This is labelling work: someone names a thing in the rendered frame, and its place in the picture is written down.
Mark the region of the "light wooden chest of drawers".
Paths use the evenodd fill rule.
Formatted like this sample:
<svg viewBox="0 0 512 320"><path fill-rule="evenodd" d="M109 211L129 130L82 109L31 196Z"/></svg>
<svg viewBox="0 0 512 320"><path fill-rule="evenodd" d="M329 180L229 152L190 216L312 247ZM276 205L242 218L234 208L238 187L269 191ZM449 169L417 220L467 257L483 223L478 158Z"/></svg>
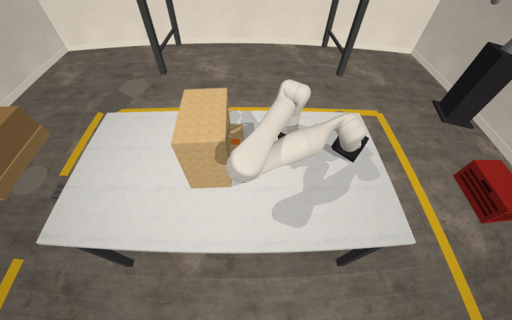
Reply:
<svg viewBox="0 0 512 320"><path fill-rule="evenodd" d="M171 146L192 189L231 187L226 114L227 88L184 90Z"/></svg>

